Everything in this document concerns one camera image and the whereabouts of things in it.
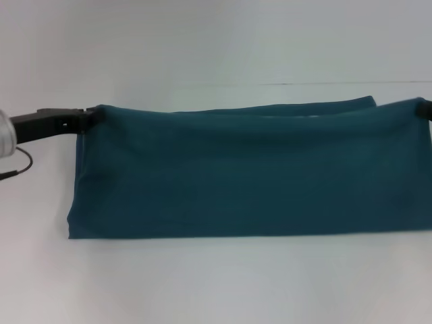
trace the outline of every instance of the black cable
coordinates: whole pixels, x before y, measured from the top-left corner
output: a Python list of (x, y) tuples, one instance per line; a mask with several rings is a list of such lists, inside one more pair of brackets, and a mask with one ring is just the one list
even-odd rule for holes
[(25, 168), (23, 168), (23, 170), (19, 170), (19, 171), (18, 171), (18, 174), (21, 174), (21, 173), (24, 173), (25, 171), (29, 170), (29, 169), (33, 166), (33, 158), (32, 158), (32, 156), (30, 155), (29, 152), (23, 150), (22, 148), (17, 147), (16, 149), (17, 149), (18, 151), (23, 152), (25, 155), (27, 155), (28, 160), (29, 160), (28, 165), (27, 165)]
[(29, 162), (29, 164), (25, 168), (23, 168), (23, 170), (19, 170), (19, 171), (15, 170), (15, 171), (9, 171), (9, 172), (5, 172), (5, 173), (0, 173), (0, 181), (4, 180), (4, 179), (7, 179), (7, 178), (10, 178), (10, 177), (17, 176), (18, 174), (24, 173), (25, 171), (29, 170), (32, 167), (32, 165), (33, 165), (33, 158), (30, 155), (30, 153), (27, 152), (27, 151), (25, 151), (25, 150), (23, 150), (20, 147), (17, 147), (16, 149), (18, 151), (24, 153), (25, 155), (27, 155), (27, 157), (30, 160), (30, 162)]

